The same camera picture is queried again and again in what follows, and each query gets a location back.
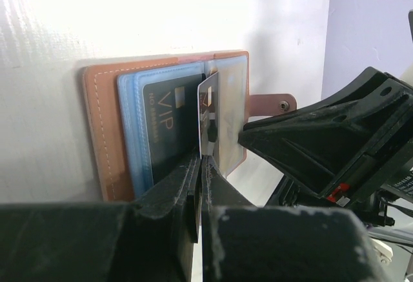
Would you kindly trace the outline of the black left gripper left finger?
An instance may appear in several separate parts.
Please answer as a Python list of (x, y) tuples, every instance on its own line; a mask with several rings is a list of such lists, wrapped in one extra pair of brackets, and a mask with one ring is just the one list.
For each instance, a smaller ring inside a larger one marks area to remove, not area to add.
[(1, 206), (2, 281), (190, 281), (201, 158), (132, 202)]

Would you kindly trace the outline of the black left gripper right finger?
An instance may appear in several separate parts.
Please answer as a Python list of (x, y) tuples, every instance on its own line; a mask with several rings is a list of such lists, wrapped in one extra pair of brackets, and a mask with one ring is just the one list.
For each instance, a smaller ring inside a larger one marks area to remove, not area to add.
[(388, 281), (361, 221), (340, 208), (257, 207), (201, 162), (205, 281)]

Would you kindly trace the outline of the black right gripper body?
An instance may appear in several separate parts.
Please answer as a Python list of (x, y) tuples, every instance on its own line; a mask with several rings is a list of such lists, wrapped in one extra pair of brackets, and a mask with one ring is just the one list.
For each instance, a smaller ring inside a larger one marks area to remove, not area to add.
[(351, 209), (366, 223), (394, 225), (389, 204), (412, 200), (412, 85), (366, 68), (328, 101), (322, 204)]

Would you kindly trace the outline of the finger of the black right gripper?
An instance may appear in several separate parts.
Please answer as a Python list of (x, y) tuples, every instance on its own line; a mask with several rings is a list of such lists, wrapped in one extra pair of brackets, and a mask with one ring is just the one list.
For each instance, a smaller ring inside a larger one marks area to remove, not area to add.
[(239, 144), (316, 197), (322, 197), (329, 170), (323, 160), (322, 120), (328, 98), (296, 111), (247, 123)]

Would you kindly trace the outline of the gold credit card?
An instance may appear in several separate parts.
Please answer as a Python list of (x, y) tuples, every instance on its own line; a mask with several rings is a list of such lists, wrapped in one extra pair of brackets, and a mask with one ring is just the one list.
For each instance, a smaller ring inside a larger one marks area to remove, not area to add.
[(234, 57), (216, 63), (219, 73), (218, 140), (219, 169), (229, 175), (244, 157), (244, 149), (238, 144), (238, 134), (245, 122), (245, 98), (247, 87), (247, 60)]

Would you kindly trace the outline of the tan leather card holder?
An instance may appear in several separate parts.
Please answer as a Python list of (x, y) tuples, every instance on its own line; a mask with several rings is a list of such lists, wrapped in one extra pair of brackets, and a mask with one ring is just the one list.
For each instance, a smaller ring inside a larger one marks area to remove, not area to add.
[(250, 93), (246, 51), (152, 56), (147, 60), (86, 68), (83, 75), (85, 101), (105, 201), (131, 201), (155, 185), (143, 87), (192, 74), (204, 74), (206, 79), (218, 72), (217, 61), (234, 57), (244, 57), (248, 64), (244, 123), (250, 117), (278, 116), (297, 108), (291, 94)]

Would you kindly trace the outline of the black VIP credit card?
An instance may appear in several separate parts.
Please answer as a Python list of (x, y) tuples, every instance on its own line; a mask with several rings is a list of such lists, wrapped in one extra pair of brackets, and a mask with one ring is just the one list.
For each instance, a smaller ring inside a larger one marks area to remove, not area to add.
[(204, 79), (204, 74), (192, 74), (143, 87), (154, 184), (165, 178), (198, 141), (197, 87)]

